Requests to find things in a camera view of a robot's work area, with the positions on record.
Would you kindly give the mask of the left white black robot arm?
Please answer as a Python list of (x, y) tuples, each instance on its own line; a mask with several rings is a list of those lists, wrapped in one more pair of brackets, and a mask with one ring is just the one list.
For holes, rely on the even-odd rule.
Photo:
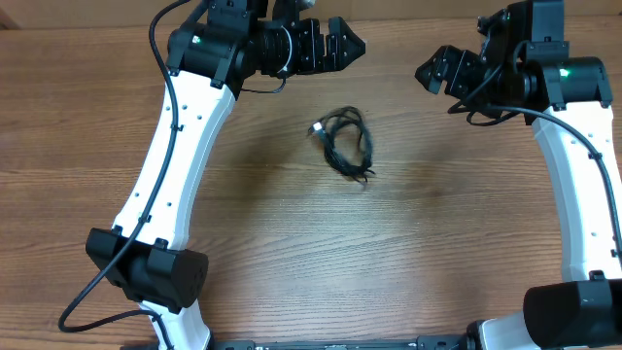
[(302, 18), (306, 1), (203, 1), (157, 57), (165, 91), (159, 122), (130, 197), (110, 228), (93, 229), (86, 253), (100, 279), (149, 317), (160, 349), (208, 349), (199, 307), (208, 270), (191, 251), (190, 216), (218, 133), (247, 78), (280, 80), (345, 69), (365, 52), (341, 17), (322, 34)]

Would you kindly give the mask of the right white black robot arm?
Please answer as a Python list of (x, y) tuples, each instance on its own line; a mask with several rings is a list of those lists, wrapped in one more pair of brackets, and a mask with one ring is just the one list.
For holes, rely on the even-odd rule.
[(621, 177), (613, 93), (603, 62), (573, 57), (560, 0), (521, 1), (481, 17), (480, 52), (439, 48), (415, 73), (486, 126), (523, 117), (550, 175), (562, 279), (530, 288), (520, 311), (472, 323), (464, 349), (581, 349), (621, 341)]

